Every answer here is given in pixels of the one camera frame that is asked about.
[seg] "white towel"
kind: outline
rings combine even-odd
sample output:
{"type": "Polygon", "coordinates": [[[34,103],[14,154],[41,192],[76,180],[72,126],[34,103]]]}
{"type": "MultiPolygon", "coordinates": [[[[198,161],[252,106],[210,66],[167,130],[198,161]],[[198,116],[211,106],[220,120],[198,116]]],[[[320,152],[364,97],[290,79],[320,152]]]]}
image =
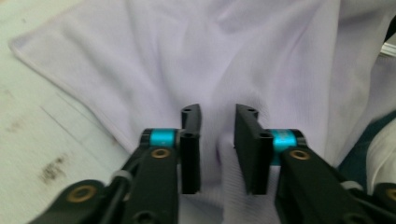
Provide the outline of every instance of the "white towel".
{"type": "Polygon", "coordinates": [[[396,184],[396,119],[375,137],[367,152],[369,193],[379,183],[396,184]]]}
{"type": "Polygon", "coordinates": [[[222,206],[224,223],[277,223],[277,168],[268,196],[244,193],[235,104],[340,163],[396,109],[396,61],[377,59],[395,14],[395,0],[87,0],[10,46],[130,152],[145,128],[178,128],[179,110],[200,104],[200,199],[222,206]]]}

